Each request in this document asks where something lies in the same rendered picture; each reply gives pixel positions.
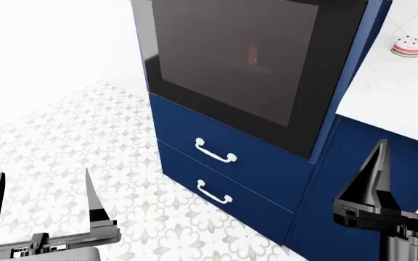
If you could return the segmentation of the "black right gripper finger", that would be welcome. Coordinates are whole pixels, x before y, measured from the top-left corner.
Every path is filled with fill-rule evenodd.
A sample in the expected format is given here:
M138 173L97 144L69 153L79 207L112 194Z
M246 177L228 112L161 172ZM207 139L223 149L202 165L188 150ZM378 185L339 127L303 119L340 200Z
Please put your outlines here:
M390 192L390 147L377 142L363 165L334 198L335 215L358 215L360 211L394 214L401 208Z

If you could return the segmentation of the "black glass oven door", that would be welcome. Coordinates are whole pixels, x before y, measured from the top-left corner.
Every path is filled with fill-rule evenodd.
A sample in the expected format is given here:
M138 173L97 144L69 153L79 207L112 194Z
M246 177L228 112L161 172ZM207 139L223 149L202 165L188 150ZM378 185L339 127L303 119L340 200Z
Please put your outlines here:
M309 158L366 0L132 0L150 90Z

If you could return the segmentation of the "navy blue base cabinet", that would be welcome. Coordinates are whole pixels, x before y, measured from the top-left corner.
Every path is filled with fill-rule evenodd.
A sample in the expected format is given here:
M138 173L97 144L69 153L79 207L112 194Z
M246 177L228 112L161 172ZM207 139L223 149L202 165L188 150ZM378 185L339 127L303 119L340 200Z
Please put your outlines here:
M334 124L284 243L308 261L378 261L379 233L335 223L332 200L386 139L391 193L402 210L416 211L418 141L346 117L336 117Z

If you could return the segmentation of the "tall navy blue cabinet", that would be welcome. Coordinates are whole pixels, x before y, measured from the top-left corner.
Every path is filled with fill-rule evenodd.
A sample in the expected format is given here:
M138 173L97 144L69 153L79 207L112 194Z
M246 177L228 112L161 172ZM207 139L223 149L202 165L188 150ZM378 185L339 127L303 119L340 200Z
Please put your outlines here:
M325 147L327 137L329 136L330 132L332 132L333 122L335 121L335 110L336 110L340 100L342 99L342 97L344 95L344 92L345 92L346 88L348 87L350 81L352 80L353 76L356 74L356 71L359 69L361 63L363 62L367 52L370 49L370 46L374 42L374 40L377 36L377 33L379 32L379 30L381 28L382 21L385 19L386 14L388 13L388 10L390 8L390 5L392 4L392 0L366 0L366 1L367 1L368 6L367 6L367 8L364 12L364 16L362 18L361 24L358 27L358 32L356 34L356 37L354 38L350 53L349 53L348 58L346 60L343 71L340 75L339 82L338 82L338 84L336 86L336 89L335 89L335 92L332 96L331 102L329 104L329 108L328 108L327 113L326 113L325 118L324 118L324 122L322 123L321 129L319 131L319 136L317 137L315 147L313 148L313 151L312 151L311 156L309 158L303 158L301 156L298 156L298 157L303 158L303 159L305 159L308 162L311 162L313 164L313 169L312 169L312 171L309 175L309 178L306 182L306 186L308 185L308 182L311 178L312 172L314 171L314 168L316 167L316 164L319 160L321 152L323 151L323 149ZM140 52L141 52L142 60L143 60L143 67L144 67L144 74L145 74L145 78L146 78L147 90L149 92L149 95L157 95L150 90L149 82L147 80L147 74L146 74L146 70L145 70L145 66L144 66L144 52L143 52L142 47L140 45L140 36L139 36L138 32L137 32L137 36L138 36L138 39L139 39L139 47L140 47ZM169 99L167 99L167 100L170 101L170 102L173 102L175 104L178 104L179 106L183 106L183 105L181 105L181 104L179 104L175 101L171 101ZM284 242L287 238L288 233L290 232L290 228L292 227L293 223L295 222L295 216L296 216L298 208L299 208L299 206L302 202L303 195L300 199L300 202L298 204L298 207L297 207L296 211L294 211L294 212L290 211L290 212L293 213L293 218L292 218L292 221L290 222L290 226L287 230L287 234L286 234L286 237L284 239Z

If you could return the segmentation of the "navy drawer front, shallow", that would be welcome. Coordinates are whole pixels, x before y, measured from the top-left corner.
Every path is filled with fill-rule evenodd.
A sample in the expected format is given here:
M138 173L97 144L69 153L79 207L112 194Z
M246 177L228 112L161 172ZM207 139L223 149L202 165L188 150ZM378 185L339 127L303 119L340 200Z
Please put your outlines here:
M157 95L149 99L158 140L296 211L311 162Z

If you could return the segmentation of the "navy drawer front, deep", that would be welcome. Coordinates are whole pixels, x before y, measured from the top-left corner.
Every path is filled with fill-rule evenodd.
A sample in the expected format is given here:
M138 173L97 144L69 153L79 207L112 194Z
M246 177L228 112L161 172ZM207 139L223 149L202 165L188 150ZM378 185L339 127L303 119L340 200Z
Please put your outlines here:
M278 245L293 213L159 141L163 173Z

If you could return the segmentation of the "white cake with red cherries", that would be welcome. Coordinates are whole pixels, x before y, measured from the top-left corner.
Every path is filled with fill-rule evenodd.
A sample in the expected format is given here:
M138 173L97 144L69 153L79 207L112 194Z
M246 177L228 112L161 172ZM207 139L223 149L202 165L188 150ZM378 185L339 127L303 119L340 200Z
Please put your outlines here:
M398 56L415 58L418 56L418 38L411 36L399 38L393 44L391 51Z

